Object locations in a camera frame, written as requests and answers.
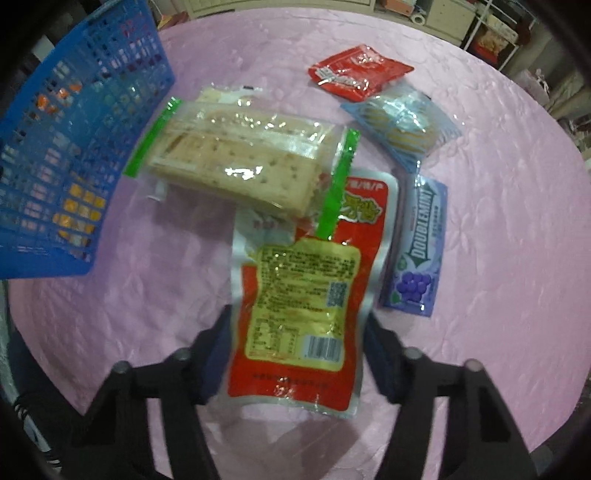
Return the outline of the white metal shelf rack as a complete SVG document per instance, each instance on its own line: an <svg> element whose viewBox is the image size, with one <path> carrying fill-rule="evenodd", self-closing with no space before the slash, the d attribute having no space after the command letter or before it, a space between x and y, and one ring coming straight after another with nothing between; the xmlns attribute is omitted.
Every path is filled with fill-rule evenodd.
<svg viewBox="0 0 591 480"><path fill-rule="evenodd" d="M532 39L536 17L523 1L471 1L475 18L461 48L502 71Z"/></svg>

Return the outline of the red yellow snack pouch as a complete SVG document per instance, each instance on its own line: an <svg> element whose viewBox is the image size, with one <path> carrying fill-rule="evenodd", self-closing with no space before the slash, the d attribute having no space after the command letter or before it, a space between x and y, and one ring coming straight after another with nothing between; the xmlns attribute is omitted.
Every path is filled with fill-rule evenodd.
<svg viewBox="0 0 591 480"><path fill-rule="evenodd" d="M353 169L327 240L304 222L236 211L229 397L355 415L363 329L381 291L399 193L393 174Z"/></svg>

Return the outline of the pink quilted table cover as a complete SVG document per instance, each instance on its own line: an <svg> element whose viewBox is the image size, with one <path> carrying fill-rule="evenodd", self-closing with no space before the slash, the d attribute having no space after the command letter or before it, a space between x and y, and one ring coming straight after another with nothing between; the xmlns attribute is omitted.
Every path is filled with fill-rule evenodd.
<svg viewBox="0 0 591 480"><path fill-rule="evenodd" d="M449 191L434 313L379 319L436 361L480 360L529 448L565 423L590 367L590 179L535 100L448 42L344 11L224 13L161 41L177 97L249 85L274 109L341 124L348 115L308 80L311 64L366 44L411 65L410 82L462 135L424 170ZM232 230L231 204L183 189L157 203L122 179L89 274L9 283L7 392L37 413L56 387L84 411L115 362L156 363L189 345L228 303Z"/></svg>

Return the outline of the cream TV cabinet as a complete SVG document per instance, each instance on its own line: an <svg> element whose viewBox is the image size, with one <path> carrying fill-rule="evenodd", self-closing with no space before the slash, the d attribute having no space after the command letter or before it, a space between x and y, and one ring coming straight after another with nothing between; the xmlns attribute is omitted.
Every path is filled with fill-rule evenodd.
<svg viewBox="0 0 591 480"><path fill-rule="evenodd" d="M477 21L477 7L468 1L418 1L411 17L386 8L382 1L180 1L191 19L222 13L256 8L301 7L349 11L375 16L400 23L446 40L456 46L470 37Z"/></svg>

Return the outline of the green-edged cracker pack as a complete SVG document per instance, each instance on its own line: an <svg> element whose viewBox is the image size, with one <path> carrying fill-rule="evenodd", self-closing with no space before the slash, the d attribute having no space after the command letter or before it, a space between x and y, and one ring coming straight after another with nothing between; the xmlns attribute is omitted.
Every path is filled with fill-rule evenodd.
<svg viewBox="0 0 591 480"><path fill-rule="evenodd" d="M328 240L339 221L360 133L232 103L170 98L125 173L202 190L280 219L308 220Z"/></svg>

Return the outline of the blue Doublemint gum pack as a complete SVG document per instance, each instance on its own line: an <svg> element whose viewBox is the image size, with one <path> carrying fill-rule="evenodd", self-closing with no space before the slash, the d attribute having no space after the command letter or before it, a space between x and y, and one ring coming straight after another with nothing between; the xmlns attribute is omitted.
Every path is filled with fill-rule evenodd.
<svg viewBox="0 0 591 480"><path fill-rule="evenodd" d="M422 175L408 179L401 229L384 275L384 308L430 317L441 278L448 188Z"/></svg>

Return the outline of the orange snack bar wrapper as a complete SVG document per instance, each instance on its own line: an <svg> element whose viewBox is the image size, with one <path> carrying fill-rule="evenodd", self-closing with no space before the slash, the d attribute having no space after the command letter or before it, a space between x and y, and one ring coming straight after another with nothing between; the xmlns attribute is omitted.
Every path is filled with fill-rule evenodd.
<svg viewBox="0 0 591 480"><path fill-rule="evenodd" d="M36 97L35 105L47 114L58 113L61 109L73 104L74 96L83 88L81 83L69 84L66 87L47 86Z"/></svg>

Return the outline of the blue plastic basket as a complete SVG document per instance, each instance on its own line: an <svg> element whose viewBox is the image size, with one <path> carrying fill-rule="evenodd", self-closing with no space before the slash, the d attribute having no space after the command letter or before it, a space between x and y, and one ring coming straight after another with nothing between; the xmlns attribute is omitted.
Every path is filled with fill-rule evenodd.
<svg viewBox="0 0 591 480"><path fill-rule="evenodd" d="M109 1L75 26L33 71L1 119L1 275L86 274L142 130L174 76L144 1ZM49 85L81 83L47 114Z"/></svg>

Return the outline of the small red snack packet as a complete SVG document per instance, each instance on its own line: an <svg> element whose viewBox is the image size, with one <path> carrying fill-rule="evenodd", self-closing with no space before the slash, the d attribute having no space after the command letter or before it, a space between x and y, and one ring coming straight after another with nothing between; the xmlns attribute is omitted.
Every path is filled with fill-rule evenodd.
<svg viewBox="0 0 591 480"><path fill-rule="evenodd" d="M350 102L362 102L414 70L411 65L361 44L311 65L308 76L315 85L332 95Z"/></svg>

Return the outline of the teal striped cookie bag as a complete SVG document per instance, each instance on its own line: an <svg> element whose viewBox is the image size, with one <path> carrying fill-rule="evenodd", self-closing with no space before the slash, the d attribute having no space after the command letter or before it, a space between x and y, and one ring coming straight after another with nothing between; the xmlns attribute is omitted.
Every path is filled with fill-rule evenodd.
<svg viewBox="0 0 591 480"><path fill-rule="evenodd" d="M428 156L462 135L428 95L406 80L341 108L410 174L418 174Z"/></svg>

